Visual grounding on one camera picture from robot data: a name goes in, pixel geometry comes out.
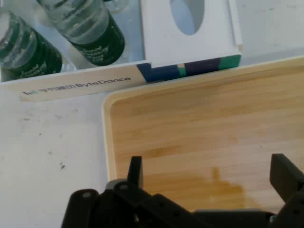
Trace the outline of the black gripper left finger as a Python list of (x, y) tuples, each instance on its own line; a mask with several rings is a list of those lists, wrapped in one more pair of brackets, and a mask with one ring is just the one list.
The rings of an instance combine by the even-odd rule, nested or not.
[(133, 156), (128, 175), (103, 193), (74, 192), (68, 202), (63, 228), (191, 228), (194, 216), (161, 194), (143, 190), (143, 163)]

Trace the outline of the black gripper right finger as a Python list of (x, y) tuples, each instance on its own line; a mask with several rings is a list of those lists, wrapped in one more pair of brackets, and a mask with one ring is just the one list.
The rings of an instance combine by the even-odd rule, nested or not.
[(270, 183), (284, 201), (284, 206), (270, 223), (271, 228), (304, 226), (304, 173), (284, 154), (272, 154)]

